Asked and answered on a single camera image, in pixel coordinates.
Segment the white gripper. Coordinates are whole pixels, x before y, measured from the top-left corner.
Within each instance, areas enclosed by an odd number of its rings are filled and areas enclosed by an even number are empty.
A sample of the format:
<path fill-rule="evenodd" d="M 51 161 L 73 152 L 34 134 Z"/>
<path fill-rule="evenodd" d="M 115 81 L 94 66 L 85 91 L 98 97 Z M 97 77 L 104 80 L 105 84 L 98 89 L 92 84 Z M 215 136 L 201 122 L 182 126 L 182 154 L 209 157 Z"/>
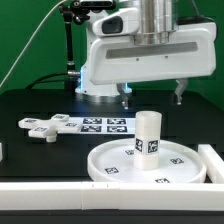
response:
<path fill-rule="evenodd" d="M 122 83 L 177 79 L 173 101 L 180 105 L 187 78 L 209 76 L 216 68 L 217 28 L 213 22 L 175 25 L 170 19 L 170 14 L 149 17 L 129 7 L 93 22 L 88 79 L 95 85 L 118 84 L 125 109 L 131 99 Z"/>

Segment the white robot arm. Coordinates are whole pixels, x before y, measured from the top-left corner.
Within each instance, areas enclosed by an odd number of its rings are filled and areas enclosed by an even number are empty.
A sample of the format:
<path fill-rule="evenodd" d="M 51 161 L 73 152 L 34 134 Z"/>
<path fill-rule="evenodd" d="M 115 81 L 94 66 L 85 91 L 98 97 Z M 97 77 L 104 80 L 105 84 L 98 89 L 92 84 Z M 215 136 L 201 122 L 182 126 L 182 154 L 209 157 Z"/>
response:
<path fill-rule="evenodd" d="M 177 16 L 178 0 L 119 0 L 112 14 L 91 13 L 87 60 L 75 89 L 96 103 L 121 101 L 128 108 L 129 83 L 177 81 L 177 99 L 188 80 L 216 68 L 214 20 L 197 14 Z"/>

